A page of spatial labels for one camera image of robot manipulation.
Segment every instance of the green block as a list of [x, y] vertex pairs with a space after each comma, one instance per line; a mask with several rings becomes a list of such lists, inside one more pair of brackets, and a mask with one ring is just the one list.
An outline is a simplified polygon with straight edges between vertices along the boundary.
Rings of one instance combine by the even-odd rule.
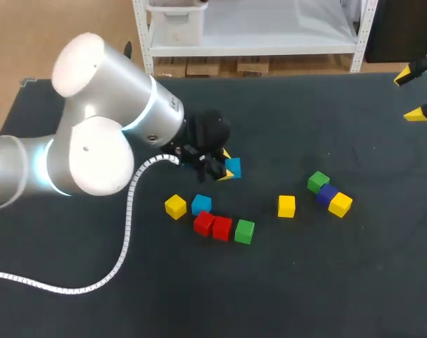
[[235, 230], [235, 242], [250, 244], [254, 234], [254, 223], [248, 220], [239, 220]]
[[311, 178], [309, 178], [309, 182], [307, 183], [307, 189], [313, 191], [315, 194], [319, 193], [319, 190], [324, 184], [328, 184], [331, 181], [330, 178], [325, 176], [320, 171], [317, 171]]

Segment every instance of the purple block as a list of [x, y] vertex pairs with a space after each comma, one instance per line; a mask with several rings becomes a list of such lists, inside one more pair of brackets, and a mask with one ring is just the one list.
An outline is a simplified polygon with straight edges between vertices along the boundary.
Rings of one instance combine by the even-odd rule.
[[337, 188], [332, 187], [329, 184], [323, 184], [317, 195], [317, 202], [328, 208], [337, 193]]

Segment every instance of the white storage bin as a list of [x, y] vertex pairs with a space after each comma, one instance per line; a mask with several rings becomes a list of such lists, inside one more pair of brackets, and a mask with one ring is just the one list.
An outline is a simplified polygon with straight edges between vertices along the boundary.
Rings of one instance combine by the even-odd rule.
[[202, 44], [206, 8], [198, 0], [150, 0], [154, 40], [164, 46]]

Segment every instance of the white coiled cable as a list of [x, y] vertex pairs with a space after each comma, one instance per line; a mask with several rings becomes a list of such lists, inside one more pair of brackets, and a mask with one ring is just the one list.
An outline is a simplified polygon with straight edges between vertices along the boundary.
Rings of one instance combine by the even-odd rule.
[[125, 232], [124, 232], [124, 241], [122, 243], [122, 250], [120, 257], [118, 258], [115, 266], [110, 271], [108, 275], [106, 275], [102, 280], [100, 280], [97, 283], [94, 283], [92, 285], [89, 285], [88, 287], [80, 287], [77, 289], [68, 289], [66, 287], [55, 287], [53, 285], [44, 284], [41, 282], [38, 282], [36, 280], [31, 280], [30, 278], [21, 277], [17, 275], [12, 275], [10, 273], [0, 273], [0, 278], [5, 280], [12, 280], [14, 282], [23, 283], [26, 285], [29, 285], [31, 287], [36, 287], [38, 289], [43, 289], [46, 291], [50, 291], [56, 294], [87, 294], [88, 292], [92, 292], [96, 289], [99, 289], [100, 287], [107, 284], [111, 279], [117, 274], [119, 269], [121, 268], [121, 265], [124, 263], [124, 259], [127, 255], [127, 250], [129, 248], [129, 242], [130, 242], [130, 230], [131, 230], [131, 224], [132, 224], [132, 209], [133, 209], [133, 203], [134, 203], [134, 195], [135, 195], [135, 188], [138, 180], [140, 179], [141, 175], [143, 175], [144, 171], [149, 168], [154, 163], [160, 162], [160, 161], [169, 161], [175, 165], [179, 165], [179, 159], [176, 156], [173, 155], [157, 155], [154, 157], [151, 157], [146, 162], [144, 162], [140, 168], [136, 171], [135, 175], [132, 178], [132, 181], [130, 182], [129, 186], [129, 193], [127, 194], [127, 206], [126, 206], [126, 221], [125, 221]]

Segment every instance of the toy block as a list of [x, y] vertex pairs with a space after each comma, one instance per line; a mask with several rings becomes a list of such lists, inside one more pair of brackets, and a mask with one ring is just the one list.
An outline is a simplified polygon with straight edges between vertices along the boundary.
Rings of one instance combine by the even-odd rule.
[[217, 216], [213, 223], [213, 238], [222, 241], [229, 241], [230, 232], [232, 230], [232, 219]]
[[196, 195], [191, 204], [191, 213], [195, 216], [199, 215], [201, 211], [212, 210], [212, 199], [203, 195]]
[[241, 161], [239, 158], [228, 158], [225, 164], [226, 169], [234, 174], [232, 178], [241, 178]]
[[207, 211], [201, 211], [199, 216], [194, 220], [194, 231], [206, 237], [210, 236], [214, 220], [214, 215]]
[[168, 215], [178, 220], [186, 213], [186, 202], [179, 195], [174, 195], [165, 202], [165, 210]]
[[218, 181], [228, 180], [230, 178], [234, 178], [234, 174], [226, 169], [226, 176], [224, 176], [223, 178], [219, 178]]
[[235, 230], [235, 242], [250, 244], [254, 234], [254, 225], [248, 220], [239, 220]]
[[293, 218], [296, 210], [296, 202], [294, 196], [279, 196], [279, 205], [277, 207], [277, 215], [279, 217]]
[[224, 154], [224, 156], [226, 156], [227, 158], [231, 158], [229, 153], [227, 152], [227, 150], [225, 148], [222, 149], [222, 153]]
[[342, 218], [351, 208], [352, 199], [341, 192], [336, 194], [329, 206], [329, 211]]
[[309, 182], [307, 183], [307, 189], [318, 194], [319, 190], [324, 184], [328, 184], [331, 181], [330, 178], [325, 176], [325, 174], [317, 171], [315, 174], [309, 178]]
[[317, 195], [317, 202], [329, 207], [333, 198], [339, 193], [338, 189], [329, 184], [323, 184]]

